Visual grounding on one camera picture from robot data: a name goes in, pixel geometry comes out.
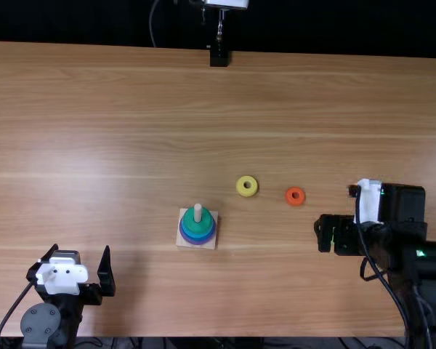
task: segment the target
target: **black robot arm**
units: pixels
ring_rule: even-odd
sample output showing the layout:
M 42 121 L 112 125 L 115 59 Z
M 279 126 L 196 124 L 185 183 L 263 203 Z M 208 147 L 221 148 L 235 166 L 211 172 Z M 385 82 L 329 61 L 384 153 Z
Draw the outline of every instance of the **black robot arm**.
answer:
M 387 275 L 385 287 L 403 315 L 407 348 L 436 349 L 436 241 L 427 241 L 424 189 L 365 181 L 349 189 L 355 216 L 322 214 L 315 222 L 318 250 L 330 252 L 333 244 L 338 255 L 365 256 L 360 277 L 384 281 Z M 376 269 L 372 276 L 365 275 L 368 258 Z
M 100 284 L 87 284 L 89 276 L 86 267 L 81 264 L 79 252 L 59 250 L 58 245 L 53 245 L 29 268 L 26 275 L 29 284 L 0 324 L 0 333 L 19 301 L 35 286 L 44 302 L 30 307 L 21 319 L 23 349 L 71 349 L 84 306 L 101 305 L 103 297 L 115 295 L 108 246 L 103 252 L 97 275 Z

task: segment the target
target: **green ring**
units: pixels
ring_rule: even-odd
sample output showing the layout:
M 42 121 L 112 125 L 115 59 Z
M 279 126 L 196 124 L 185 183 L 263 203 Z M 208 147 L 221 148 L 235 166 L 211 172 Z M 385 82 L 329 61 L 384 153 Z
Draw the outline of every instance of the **green ring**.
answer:
M 213 228 L 213 217 L 205 207 L 202 207 L 202 220 L 199 223 L 194 220 L 193 207 L 187 209 L 184 216 L 182 216 L 182 221 L 190 233 L 197 235 L 196 237 L 207 234 Z

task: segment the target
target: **table surface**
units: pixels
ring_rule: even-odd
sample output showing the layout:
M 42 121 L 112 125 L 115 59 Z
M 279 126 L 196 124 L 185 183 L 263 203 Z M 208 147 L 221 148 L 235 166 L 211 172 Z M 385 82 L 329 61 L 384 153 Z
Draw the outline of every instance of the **table surface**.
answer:
M 360 178 L 423 185 L 436 239 L 436 60 L 0 42 L 0 320 L 53 243 L 117 292 L 79 335 L 401 335 L 359 257 L 313 223 Z M 235 191 L 242 175 L 259 192 Z M 307 194 L 301 207 L 288 187 Z M 179 209 L 219 212 L 217 250 L 178 250 Z M 39 302 L 33 290 L 7 324 Z

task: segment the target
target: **wooden base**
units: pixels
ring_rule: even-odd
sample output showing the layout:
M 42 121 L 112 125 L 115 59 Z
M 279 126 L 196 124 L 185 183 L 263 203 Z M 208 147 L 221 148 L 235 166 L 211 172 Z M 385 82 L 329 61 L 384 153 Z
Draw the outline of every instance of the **wooden base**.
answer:
M 213 238 L 210 241 L 207 241 L 203 245 L 192 245 L 189 244 L 181 235 L 181 232 L 179 231 L 179 224 L 181 223 L 181 218 L 186 213 L 187 209 L 180 209 L 179 210 L 179 220 L 177 223 L 177 234 L 176 234 L 176 245 L 180 247 L 195 247 L 196 249 L 215 249 L 215 245 L 217 242 L 217 234 L 218 234 L 218 212 L 217 211 L 210 211 L 211 216 L 215 220 L 216 228 L 215 228 L 215 234 L 213 235 Z

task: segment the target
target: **cable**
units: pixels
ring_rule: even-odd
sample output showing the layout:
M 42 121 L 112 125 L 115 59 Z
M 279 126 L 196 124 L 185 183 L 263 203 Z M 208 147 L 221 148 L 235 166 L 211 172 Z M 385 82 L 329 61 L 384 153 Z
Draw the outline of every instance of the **cable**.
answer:
M 357 198 L 355 199 L 355 224 L 357 225 L 358 235 L 360 237 L 360 242 L 362 244 L 363 253 L 365 254 L 365 257 L 367 258 L 368 263 L 370 263 L 371 269 L 373 269 L 375 274 L 378 276 L 378 279 L 383 284 L 384 288 L 389 293 L 389 295 L 391 296 L 392 300 L 394 301 L 397 309 L 399 310 L 400 316 L 402 317 L 402 321 L 404 323 L 404 329 L 405 329 L 404 348 L 408 349 L 408 319 L 407 319 L 407 315 L 405 314 L 405 311 L 402 308 L 402 305 L 399 303 L 399 300 L 395 296 L 391 287 L 389 286 L 387 281 L 384 279 L 383 275 L 381 275 L 381 272 L 379 271 L 375 262 L 371 259 L 370 253 L 368 252 L 368 247 L 366 246 L 365 236 L 363 236 L 363 229 L 360 226 L 360 193 L 361 193 L 361 191 L 362 191 L 362 187 L 358 186 L 357 187 Z
M 1 334 L 1 331 L 3 330 L 3 328 L 5 327 L 5 324 L 7 323 L 9 317 L 13 314 L 13 311 L 15 311 L 18 304 L 20 304 L 20 302 L 23 300 L 24 296 L 26 296 L 26 294 L 29 292 L 29 290 L 31 289 L 31 287 L 33 285 L 34 285 L 34 283 L 32 281 L 29 282 L 29 284 L 21 292 L 20 296 L 15 300 L 12 307 L 8 310 L 8 313 L 5 315 L 5 317 L 3 318 L 3 320 L 0 323 L 0 334 Z
M 345 341 L 342 340 L 341 337 L 337 337 L 337 339 L 341 342 L 341 344 L 342 344 L 342 346 L 344 347 L 344 349 L 350 349 L 350 348 L 347 346 L 347 344 L 345 343 Z
M 404 344 L 402 344 L 401 342 L 399 342 L 395 338 L 392 338 L 392 337 L 374 337 L 374 338 L 379 338 L 382 340 L 389 340 L 389 341 L 394 342 L 395 344 L 399 345 L 400 347 L 404 348 Z
M 76 348 L 79 345 L 83 345 L 83 344 L 92 344 L 92 345 L 95 345 L 98 348 L 101 348 L 103 346 L 103 342 L 99 338 L 97 338 L 97 337 L 94 337 L 94 339 L 98 340 L 98 343 L 91 342 L 90 340 L 85 340 L 83 342 L 79 342 L 79 343 L 75 344 L 74 347 Z
M 426 304 L 429 307 L 428 311 L 431 310 L 433 321 L 436 321 L 435 320 L 435 315 L 432 312 L 431 306 L 428 304 L 428 302 L 426 300 L 424 300 L 423 298 L 421 298 L 421 295 L 419 294 L 419 290 L 416 288 L 416 285 L 413 286 L 413 293 L 415 294 L 416 300 L 419 303 L 420 315 L 423 318 L 423 327 L 424 327 L 423 330 L 424 330 L 424 333 L 427 336 L 427 347 L 429 349 L 432 349 L 433 348 L 433 342 L 432 342 L 432 339 L 431 339 L 431 332 L 429 331 L 428 319 L 427 319 L 427 316 L 424 313 L 423 304 Z
M 131 341 L 132 347 L 133 348 L 139 348 L 136 343 L 134 343 L 134 340 L 132 339 L 132 337 L 129 338 L 129 340 Z
M 155 43 L 155 39 L 153 38 L 152 19 L 155 8 L 157 7 L 159 2 L 160 0 L 153 0 L 152 7 L 150 8 L 150 14 L 148 15 L 148 30 L 150 31 L 150 40 L 152 40 L 153 47 L 157 47 L 157 45 Z
M 360 347 L 365 348 L 365 349 L 368 349 L 368 347 L 367 347 L 366 345 L 364 345 L 364 344 L 362 343 L 362 341 L 359 340 L 357 337 L 352 337 L 352 339 L 353 339 L 354 341 L 356 341 L 356 342 L 360 345 Z

